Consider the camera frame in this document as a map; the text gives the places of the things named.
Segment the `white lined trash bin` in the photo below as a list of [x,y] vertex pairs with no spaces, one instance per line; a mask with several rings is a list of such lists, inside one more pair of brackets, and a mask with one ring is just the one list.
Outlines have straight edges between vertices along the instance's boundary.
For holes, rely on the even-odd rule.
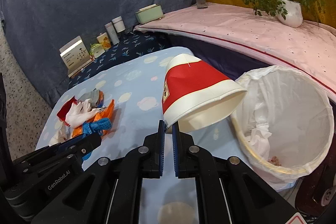
[[241,150],[274,190],[293,187],[329,152],[334,115],[326,92],[302,71],[281,66],[248,71],[236,82],[247,90],[231,114]]

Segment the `small crumpled white tissue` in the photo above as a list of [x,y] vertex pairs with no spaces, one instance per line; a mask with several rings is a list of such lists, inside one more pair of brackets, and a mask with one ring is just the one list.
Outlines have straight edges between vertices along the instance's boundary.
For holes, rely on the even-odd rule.
[[49,145],[55,145],[58,143],[63,143],[69,139],[68,136],[68,127],[64,124],[64,122],[60,122],[59,128],[54,133],[53,137],[49,141]]

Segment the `blue crumpled scrap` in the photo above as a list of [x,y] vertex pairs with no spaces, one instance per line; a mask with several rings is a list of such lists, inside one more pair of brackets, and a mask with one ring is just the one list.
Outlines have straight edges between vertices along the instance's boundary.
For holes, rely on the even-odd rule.
[[92,134],[98,133],[103,136],[104,131],[109,131],[112,128],[112,122],[109,118],[102,118],[95,122],[84,122],[82,125],[82,138]]

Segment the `orange plastic wrapper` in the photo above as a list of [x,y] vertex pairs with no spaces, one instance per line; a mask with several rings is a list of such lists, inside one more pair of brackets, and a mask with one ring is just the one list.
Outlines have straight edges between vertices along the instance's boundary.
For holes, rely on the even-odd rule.
[[[110,121],[112,122],[112,116],[113,116],[113,112],[114,112],[114,100],[111,100],[110,104],[108,106],[105,106],[105,107],[106,107],[105,110],[96,114],[93,118],[87,120],[87,122],[95,122],[95,121],[98,121],[102,118],[109,118]],[[71,133],[72,138],[74,138],[76,136],[79,136],[79,135],[82,135],[82,125],[80,125],[77,128],[71,128],[72,129],[72,133]],[[105,135],[110,133],[110,131],[111,131],[111,129],[109,131],[104,131],[105,134],[102,137],[104,137]]]

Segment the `red paper packet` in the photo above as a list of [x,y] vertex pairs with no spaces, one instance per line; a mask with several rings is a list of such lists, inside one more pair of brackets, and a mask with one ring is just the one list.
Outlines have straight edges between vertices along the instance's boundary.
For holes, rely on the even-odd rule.
[[75,98],[75,96],[73,96],[70,100],[68,100],[59,110],[59,112],[56,114],[57,117],[59,118],[59,120],[61,122],[63,122],[66,126],[70,126],[67,122],[66,122],[66,115],[69,112],[72,104],[77,104],[77,99]]

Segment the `navy patterned cloth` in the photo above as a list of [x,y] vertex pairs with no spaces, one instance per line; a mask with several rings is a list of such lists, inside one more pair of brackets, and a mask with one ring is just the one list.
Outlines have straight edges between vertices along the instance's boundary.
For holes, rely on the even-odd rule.
[[132,32],[126,36],[126,39],[112,46],[88,66],[81,69],[74,77],[71,77],[68,88],[75,87],[101,71],[170,47],[172,47],[172,43],[167,35],[153,32]]

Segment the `green yellow small packet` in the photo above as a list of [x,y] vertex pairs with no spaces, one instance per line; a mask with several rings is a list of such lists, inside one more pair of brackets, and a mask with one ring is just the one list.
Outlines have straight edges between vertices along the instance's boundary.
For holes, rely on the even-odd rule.
[[104,47],[100,43],[90,45],[90,55],[95,59],[105,53]]

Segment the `white open product box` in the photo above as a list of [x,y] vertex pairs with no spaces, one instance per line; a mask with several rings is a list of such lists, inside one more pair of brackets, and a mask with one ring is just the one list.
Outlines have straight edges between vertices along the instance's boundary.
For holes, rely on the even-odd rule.
[[68,77],[72,77],[92,61],[80,36],[72,39],[59,51],[60,57],[68,69]]

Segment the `orange cream small box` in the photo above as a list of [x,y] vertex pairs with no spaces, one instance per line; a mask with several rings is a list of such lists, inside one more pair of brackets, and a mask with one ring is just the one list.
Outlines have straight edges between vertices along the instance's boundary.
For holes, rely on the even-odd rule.
[[97,37],[97,41],[102,45],[103,49],[105,51],[107,51],[108,49],[111,48],[111,43],[110,43],[110,39],[109,36],[106,32],[101,33],[98,37]]

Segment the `white jar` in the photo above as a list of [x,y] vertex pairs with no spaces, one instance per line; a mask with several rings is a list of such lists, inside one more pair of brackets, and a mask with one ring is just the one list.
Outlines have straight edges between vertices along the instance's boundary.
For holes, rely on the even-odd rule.
[[125,24],[123,22],[122,16],[118,16],[112,19],[112,23],[117,33],[124,32],[126,30]]

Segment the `mint green tissue box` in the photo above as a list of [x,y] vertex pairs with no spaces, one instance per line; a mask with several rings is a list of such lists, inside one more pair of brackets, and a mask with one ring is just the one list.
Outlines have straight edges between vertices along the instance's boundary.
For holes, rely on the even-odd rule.
[[163,17],[163,11],[160,5],[153,4],[139,9],[135,13],[135,17],[140,24],[146,24],[161,19]]

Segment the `pink cloth covered shelf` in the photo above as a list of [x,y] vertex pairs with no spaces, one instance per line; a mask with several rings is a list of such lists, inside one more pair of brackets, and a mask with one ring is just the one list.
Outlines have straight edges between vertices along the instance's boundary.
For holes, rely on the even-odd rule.
[[335,100],[335,28],[304,21],[292,28],[252,9],[209,3],[191,6],[135,26],[136,31],[163,32],[202,40],[269,65],[302,71]]

